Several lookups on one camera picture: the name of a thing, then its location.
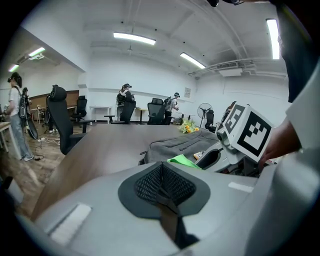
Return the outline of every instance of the flower bouquet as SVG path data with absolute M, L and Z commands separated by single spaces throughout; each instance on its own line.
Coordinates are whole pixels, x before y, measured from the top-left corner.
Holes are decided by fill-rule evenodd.
M 182 125 L 179 127 L 179 130 L 184 134 L 194 133 L 199 131 L 199 128 L 196 127 L 195 122 L 193 120 L 183 120 Z

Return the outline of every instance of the human hand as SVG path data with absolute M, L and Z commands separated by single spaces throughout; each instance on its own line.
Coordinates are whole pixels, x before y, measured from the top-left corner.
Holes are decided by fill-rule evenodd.
M 267 160 L 284 156 L 300 148 L 301 144 L 293 125 L 288 119 L 285 119 L 279 127 L 273 130 L 271 139 L 259 161 L 259 169 L 263 169 Z

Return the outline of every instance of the gray bag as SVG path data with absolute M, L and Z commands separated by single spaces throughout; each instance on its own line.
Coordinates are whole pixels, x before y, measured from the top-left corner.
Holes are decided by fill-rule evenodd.
M 183 136 L 152 142 L 144 156 L 144 163 L 167 161 L 183 154 L 195 162 L 195 153 L 206 151 L 219 140 L 217 136 L 206 130 L 200 130 Z

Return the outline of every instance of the green cloth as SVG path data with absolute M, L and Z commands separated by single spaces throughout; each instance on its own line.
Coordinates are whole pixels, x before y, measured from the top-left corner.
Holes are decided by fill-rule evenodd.
M 197 166 L 195 163 L 187 159 L 183 154 L 177 155 L 174 158 L 168 159 L 167 162 L 169 163 L 176 163 L 176 164 L 181 164 L 184 166 L 189 166 L 192 168 L 200 169 L 202 170 L 199 166 Z

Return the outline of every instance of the vr headset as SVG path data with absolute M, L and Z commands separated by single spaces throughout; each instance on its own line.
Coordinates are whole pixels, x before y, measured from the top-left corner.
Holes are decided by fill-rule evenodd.
M 226 3 L 229 4 L 234 4 L 235 6 L 242 4 L 244 1 L 241 0 L 223 0 Z M 207 2 L 212 6 L 212 7 L 217 7 L 219 4 L 219 0 L 207 0 Z

